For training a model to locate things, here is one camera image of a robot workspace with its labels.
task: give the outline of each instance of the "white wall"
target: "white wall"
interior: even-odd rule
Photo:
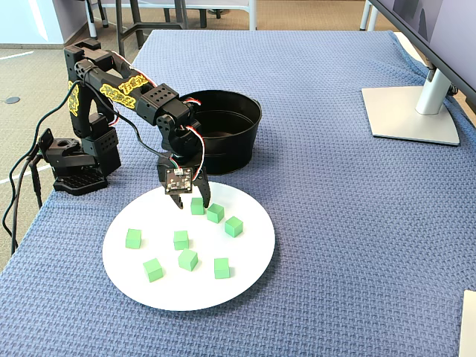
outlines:
[[[0,43],[63,44],[85,23],[82,1],[0,0]]]
[[[53,0],[63,43],[67,42],[87,21],[84,1]]]

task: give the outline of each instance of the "green cube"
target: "green cube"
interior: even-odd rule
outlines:
[[[226,279],[230,277],[230,267],[228,258],[215,259],[215,279]]]
[[[164,276],[161,264],[158,262],[157,258],[145,262],[144,268],[146,269],[146,274],[150,283]]]
[[[199,256],[195,251],[184,249],[178,256],[178,261],[178,266],[185,270],[192,271],[199,262]]]
[[[173,246],[176,251],[188,248],[188,233],[187,231],[176,231],[173,234]]]
[[[243,222],[241,222],[235,216],[231,217],[225,222],[225,232],[231,235],[233,238],[243,232]]]
[[[140,229],[129,229],[126,236],[126,248],[139,249],[141,247],[142,231]]]
[[[203,207],[203,198],[194,198],[192,199],[192,214],[198,215],[198,214],[205,214],[205,207]]]
[[[222,206],[217,205],[216,203],[213,203],[207,209],[207,219],[209,221],[218,223],[223,219],[224,216],[225,216],[225,209]]]

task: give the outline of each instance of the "black bucket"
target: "black bucket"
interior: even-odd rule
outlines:
[[[200,100],[195,119],[202,125],[208,175],[241,169],[251,160],[261,120],[256,100],[231,91],[196,91],[181,98]]]

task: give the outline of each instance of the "silver monitor base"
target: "silver monitor base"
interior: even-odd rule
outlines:
[[[416,111],[423,87],[363,88],[373,136],[458,145],[453,118],[441,106],[436,115]]]

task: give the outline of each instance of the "table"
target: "table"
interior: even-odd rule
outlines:
[[[459,147],[371,135],[361,88],[425,81],[391,32],[154,31],[135,65],[181,94],[259,100],[250,164],[212,180],[269,212],[271,264],[212,309],[122,295],[103,236],[158,179],[155,157],[119,123],[110,186],[52,193],[0,276],[1,355],[457,356],[463,291],[476,289],[475,128],[449,99]],[[122,113],[160,147],[157,129]]]

